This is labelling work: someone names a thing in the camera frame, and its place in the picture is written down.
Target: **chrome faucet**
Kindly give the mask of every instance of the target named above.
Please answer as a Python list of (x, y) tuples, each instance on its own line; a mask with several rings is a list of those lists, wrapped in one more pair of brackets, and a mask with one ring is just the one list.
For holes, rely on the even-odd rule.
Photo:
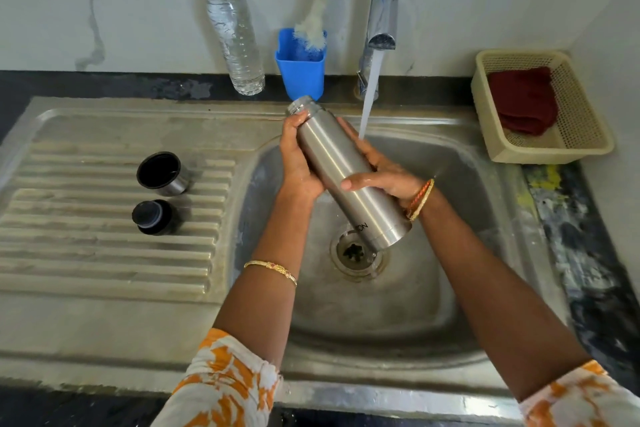
[(369, 8), (369, 23), (367, 25), (367, 38), (364, 42), (364, 51), (360, 58), (358, 71), (357, 96), (364, 98), (367, 91), (369, 72), (371, 70), (371, 58), (373, 50), (396, 49), (396, 32), (398, 20), (398, 0), (371, 0)]

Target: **drain strainer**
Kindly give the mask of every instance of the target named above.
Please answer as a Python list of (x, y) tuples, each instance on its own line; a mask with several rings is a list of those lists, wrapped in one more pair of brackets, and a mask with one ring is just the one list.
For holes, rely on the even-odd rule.
[(335, 266), (350, 277), (377, 277), (382, 269), (383, 253), (373, 253), (360, 240), (358, 232), (348, 230), (331, 242)]

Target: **clear plastic bottle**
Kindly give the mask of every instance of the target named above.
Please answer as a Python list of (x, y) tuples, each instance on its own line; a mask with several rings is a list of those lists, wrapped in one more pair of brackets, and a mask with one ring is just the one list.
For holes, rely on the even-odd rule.
[(243, 95), (260, 93), (264, 89), (264, 70), (246, 0), (207, 0), (207, 11), (234, 88)]

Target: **sleeve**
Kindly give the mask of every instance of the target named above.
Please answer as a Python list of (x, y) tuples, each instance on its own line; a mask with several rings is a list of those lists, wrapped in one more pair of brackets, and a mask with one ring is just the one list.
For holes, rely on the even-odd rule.
[(274, 365), (211, 329), (152, 427), (265, 427), (280, 381)]
[(520, 411), (527, 427), (640, 425), (640, 399), (594, 360), (524, 400)]

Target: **bracelet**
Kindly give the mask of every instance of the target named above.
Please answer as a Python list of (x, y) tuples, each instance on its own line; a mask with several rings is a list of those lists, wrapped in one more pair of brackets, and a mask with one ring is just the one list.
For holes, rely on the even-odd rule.
[[(416, 218), (418, 218), (418, 215), (420, 214), (420, 211), (422, 211), (422, 207), (424, 206), (424, 204), (427, 202), (427, 198), (431, 194), (431, 190), (433, 189), (434, 185), (435, 185), (435, 180), (429, 179), (427, 183), (422, 187), (422, 189), (420, 189), (420, 192), (415, 197), (415, 199), (413, 200), (413, 202), (409, 206), (409, 209), (406, 212), (406, 217), (410, 221), (414, 221)], [(415, 209), (412, 210), (413, 206), (418, 200), (420, 200), (419, 204)]]
[(291, 280), (295, 287), (298, 286), (298, 281), (296, 280), (296, 278), (293, 277), (291, 272), (285, 269), (282, 265), (274, 264), (273, 262), (263, 262), (261, 260), (252, 260), (250, 262), (246, 262), (244, 264), (244, 268), (246, 269), (249, 265), (260, 265), (261, 267), (268, 268), (269, 270), (275, 270), (276, 272), (283, 274), (284, 277)]

